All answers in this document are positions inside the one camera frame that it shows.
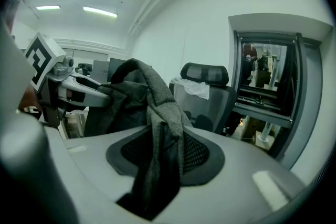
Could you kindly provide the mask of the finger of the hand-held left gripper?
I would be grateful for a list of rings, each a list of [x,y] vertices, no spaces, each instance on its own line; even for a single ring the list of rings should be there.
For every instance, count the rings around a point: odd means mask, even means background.
[[[80,84],[61,84],[58,86],[58,99],[74,106],[105,107],[111,98],[95,89]]]
[[[101,86],[100,82],[93,80],[90,77],[76,73],[76,72],[73,72],[70,76],[73,78],[73,80],[76,83],[83,85],[85,87],[100,87]]]

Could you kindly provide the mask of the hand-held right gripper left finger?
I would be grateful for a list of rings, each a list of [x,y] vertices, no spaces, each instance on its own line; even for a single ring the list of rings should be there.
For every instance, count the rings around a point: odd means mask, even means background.
[[[134,179],[119,175],[106,159],[107,148],[135,132],[63,140],[58,130],[46,127],[50,154],[75,208],[78,224],[150,224],[115,203]]]

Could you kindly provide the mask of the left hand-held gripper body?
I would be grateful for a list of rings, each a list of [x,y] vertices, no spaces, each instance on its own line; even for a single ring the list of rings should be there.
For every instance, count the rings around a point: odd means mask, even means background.
[[[75,75],[74,59],[52,39],[38,32],[24,52],[28,63],[35,69],[31,86],[42,107],[47,126],[58,127],[67,112],[79,109],[71,98],[82,100],[84,94],[70,88]]]

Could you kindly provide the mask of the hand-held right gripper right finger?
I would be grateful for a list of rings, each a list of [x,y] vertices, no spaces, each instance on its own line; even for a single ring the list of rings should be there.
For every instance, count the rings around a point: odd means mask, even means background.
[[[221,171],[207,184],[182,187],[153,224],[251,224],[279,213],[305,190],[294,173],[246,142],[187,127],[218,145]]]

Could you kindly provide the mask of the black mesh office chair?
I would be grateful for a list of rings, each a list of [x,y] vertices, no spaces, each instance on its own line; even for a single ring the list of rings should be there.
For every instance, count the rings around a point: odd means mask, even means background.
[[[205,82],[210,86],[209,99],[186,93],[180,79]],[[237,100],[237,92],[228,85],[229,75],[224,66],[186,63],[179,77],[171,79],[169,88],[192,126],[222,134]]]

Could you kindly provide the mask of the dark desk monitor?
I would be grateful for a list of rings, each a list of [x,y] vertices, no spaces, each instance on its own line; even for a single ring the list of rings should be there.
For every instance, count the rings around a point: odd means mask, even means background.
[[[129,75],[131,72],[130,64],[125,60],[110,58],[109,70],[108,70],[108,81],[112,84],[120,82],[131,82],[132,76]]]

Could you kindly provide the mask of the long ceiling light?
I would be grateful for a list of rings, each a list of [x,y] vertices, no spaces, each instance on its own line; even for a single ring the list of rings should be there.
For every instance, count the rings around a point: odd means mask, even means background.
[[[100,15],[104,15],[104,16],[109,16],[109,17],[113,17],[113,18],[117,18],[118,15],[112,12],[108,12],[105,10],[101,10],[101,9],[96,9],[96,8],[92,8],[92,7],[87,7],[84,6],[83,10],[86,12],[92,12],[92,13],[96,13],[96,14],[100,14]]]

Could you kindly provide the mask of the clear plastic wrap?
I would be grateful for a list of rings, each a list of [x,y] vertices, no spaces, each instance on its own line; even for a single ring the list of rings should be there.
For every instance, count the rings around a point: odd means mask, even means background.
[[[184,87],[186,93],[196,95],[202,99],[209,99],[210,86],[205,82],[195,82],[187,79],[180,79],[179,84]]]

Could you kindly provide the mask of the dark framed window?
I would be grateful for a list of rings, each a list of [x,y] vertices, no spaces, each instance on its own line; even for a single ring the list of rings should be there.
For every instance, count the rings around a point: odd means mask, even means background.
[[[307,91],[305,48],[321,43],[302,34],[235,31],[234,112],[290,129]]]

